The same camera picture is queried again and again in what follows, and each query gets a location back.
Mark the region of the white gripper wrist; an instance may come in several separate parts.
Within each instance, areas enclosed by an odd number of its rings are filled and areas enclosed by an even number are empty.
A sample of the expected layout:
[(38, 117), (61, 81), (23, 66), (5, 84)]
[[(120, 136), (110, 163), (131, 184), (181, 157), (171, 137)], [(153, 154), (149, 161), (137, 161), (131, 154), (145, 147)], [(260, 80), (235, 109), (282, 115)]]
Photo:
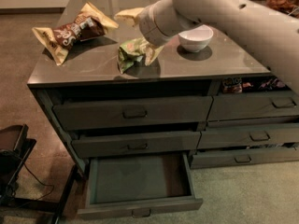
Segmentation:
[(172, 0), (160, 0), (153, 5), (125, 9), (118, 12), (114, 19), (135, 27), (149, 43), (145, 47), (145, 65), (151, 65), (173, 36), (200, 25), (180, 15), (173, 7)]

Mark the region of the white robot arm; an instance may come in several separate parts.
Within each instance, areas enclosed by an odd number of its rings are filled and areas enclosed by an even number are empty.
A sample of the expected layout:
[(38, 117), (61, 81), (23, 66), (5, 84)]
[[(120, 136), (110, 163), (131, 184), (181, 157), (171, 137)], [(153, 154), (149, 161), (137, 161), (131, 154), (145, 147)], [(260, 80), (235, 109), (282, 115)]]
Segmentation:
[(250, 0), (160, 0), (125, 9), (118, 21), (138, 26), (153, 45), (202, 24), (226, 33), (295, 93), (299, 93), (299, 20)]

